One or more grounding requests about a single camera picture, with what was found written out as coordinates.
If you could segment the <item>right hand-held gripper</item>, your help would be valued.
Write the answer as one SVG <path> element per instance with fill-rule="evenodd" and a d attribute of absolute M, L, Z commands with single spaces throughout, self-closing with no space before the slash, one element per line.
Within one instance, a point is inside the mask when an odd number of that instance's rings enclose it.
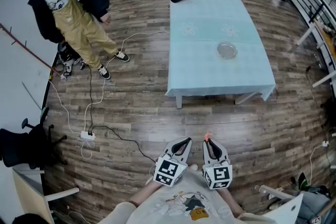
<path fill-rule="evenodd" d="M 210 138 L 203 141 L 203 177 L 210 189 L 228 188 L 233 180 L 233 168 L 229 164 L 227 149 Z M 220 163 L 211 164 L 213 160 Z"/>

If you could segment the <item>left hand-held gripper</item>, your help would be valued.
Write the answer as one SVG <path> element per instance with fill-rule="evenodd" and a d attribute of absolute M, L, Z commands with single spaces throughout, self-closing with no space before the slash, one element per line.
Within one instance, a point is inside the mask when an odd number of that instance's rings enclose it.
<path fill-rule="evenodd" d="M 172 187 L 186 171 L 188 156 L 192 147 L 192 139 L 178 138 L 169 142 L 155 165 L 153 180 Z"/>

